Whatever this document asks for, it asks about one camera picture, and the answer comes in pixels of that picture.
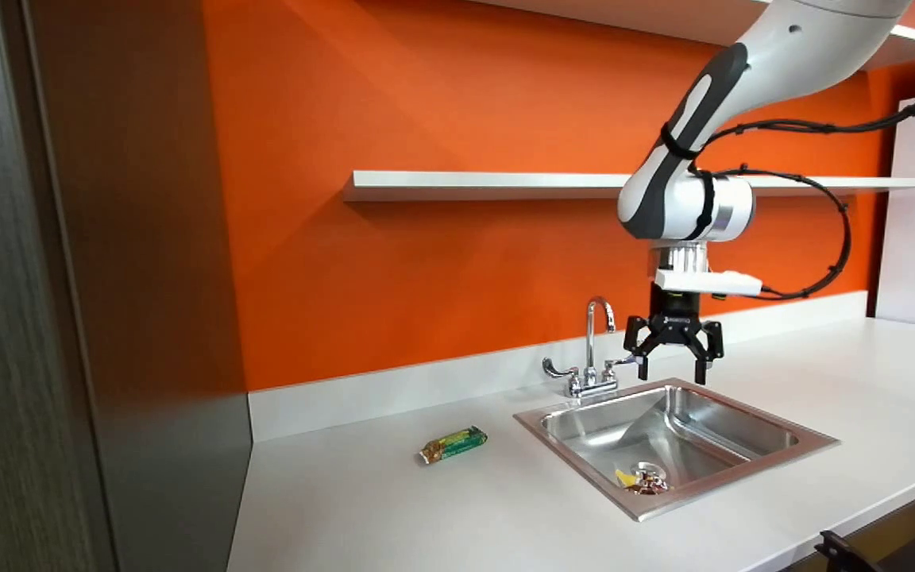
stainless steel sink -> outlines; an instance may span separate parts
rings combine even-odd
[[[837,440],[677,377],[514,416],[635,521]]]

